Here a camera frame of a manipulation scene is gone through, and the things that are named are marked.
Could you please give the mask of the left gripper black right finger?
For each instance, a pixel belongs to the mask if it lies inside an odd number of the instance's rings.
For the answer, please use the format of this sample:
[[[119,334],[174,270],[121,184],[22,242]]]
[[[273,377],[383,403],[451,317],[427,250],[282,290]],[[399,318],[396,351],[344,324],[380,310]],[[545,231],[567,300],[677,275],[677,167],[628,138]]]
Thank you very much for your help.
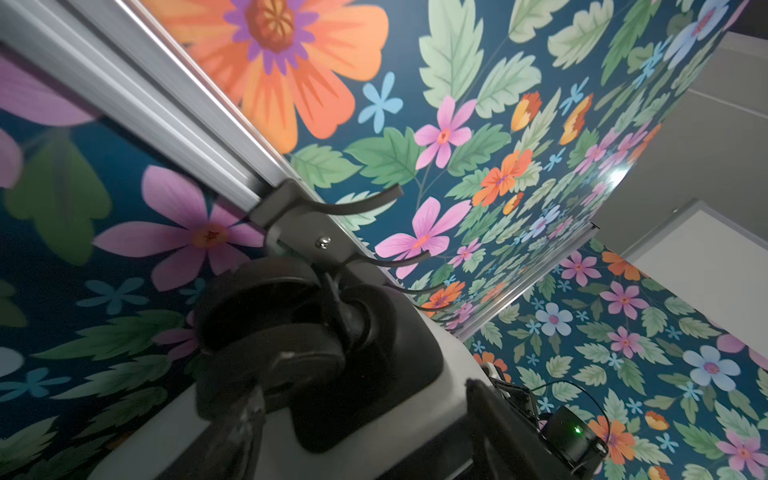
[[[469,479],[572,479],[567,464],[552,453],[525,417],[484,382],[465,383],[472,439]]]

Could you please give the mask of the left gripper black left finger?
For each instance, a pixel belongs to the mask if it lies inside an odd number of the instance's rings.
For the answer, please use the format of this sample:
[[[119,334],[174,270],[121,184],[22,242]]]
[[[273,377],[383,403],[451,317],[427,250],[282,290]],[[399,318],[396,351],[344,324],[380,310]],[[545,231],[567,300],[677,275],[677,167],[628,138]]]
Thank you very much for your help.
[[[265,398],[257,385],[156,479],[253,479],[265,421]]]

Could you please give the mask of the white black suitcase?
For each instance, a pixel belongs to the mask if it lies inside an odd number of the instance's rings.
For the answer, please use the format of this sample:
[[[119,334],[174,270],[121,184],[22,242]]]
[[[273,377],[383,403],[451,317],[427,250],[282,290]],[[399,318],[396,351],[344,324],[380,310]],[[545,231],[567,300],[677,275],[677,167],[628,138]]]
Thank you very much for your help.
[[[472,463],[465,383],[484,373],[394,288],[341,288],[294,259],[211,281],[193,311],[208,361],[195,385],[93,470],[156,479],[257,385],[253,479],[457,479]]]

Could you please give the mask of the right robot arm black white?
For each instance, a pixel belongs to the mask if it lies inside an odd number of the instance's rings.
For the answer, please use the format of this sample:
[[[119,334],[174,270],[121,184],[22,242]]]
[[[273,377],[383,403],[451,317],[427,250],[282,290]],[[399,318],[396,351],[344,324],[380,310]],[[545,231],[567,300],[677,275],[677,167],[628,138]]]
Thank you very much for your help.
[[[571,381],[513,384],[501,369],[481,365],[500,400],[486,408],[490,431],[481,452],[496,479],[591,479],[609,456],[609,433],[594,432],[573,407],[546,412],[538,394]]]

